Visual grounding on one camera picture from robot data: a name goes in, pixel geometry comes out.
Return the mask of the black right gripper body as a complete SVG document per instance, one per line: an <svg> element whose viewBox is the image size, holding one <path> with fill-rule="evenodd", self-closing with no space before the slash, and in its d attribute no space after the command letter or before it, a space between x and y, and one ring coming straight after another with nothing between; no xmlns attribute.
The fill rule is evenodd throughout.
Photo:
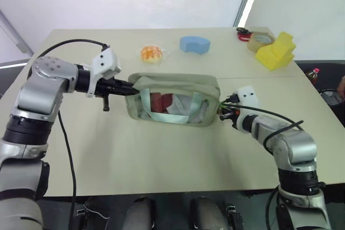
<svg viewBox="0 0 345 230"><path fill-rule="evenodd" d="M240 105L241 102L239 103L225 103L225 109L226 113L235 113L236 114L236 120L240 115L240 108L236 107L236 105Z"/></svg>

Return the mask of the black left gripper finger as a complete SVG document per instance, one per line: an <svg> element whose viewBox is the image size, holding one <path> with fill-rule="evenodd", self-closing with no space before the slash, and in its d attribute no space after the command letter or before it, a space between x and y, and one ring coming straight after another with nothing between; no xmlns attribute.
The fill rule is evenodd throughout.
<svg viewBox="0 0 345 230"><path fill-rule="evenodd" d="M118 88L130 89L133 88L133 84L127 81L116 79L116 85Z"/></svg>
<svg viewBox="0 0 345 230"><path fill-rule="evenodd" d="M116 88L116 95L131 96L136 95L140 91L133 87L118 87Z"/></svg>

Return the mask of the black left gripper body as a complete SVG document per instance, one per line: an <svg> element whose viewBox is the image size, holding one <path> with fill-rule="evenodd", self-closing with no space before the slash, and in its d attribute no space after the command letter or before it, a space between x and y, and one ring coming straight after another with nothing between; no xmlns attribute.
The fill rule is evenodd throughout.
<svg viewBox="0 0 345 230"><path fill-rule="evenodd" d="M103 111L109 111L109 94L119 95L119 87L121 86L121 81L111 78L111 79L100 79L96 84L95 97L103 99Z"/></svg>

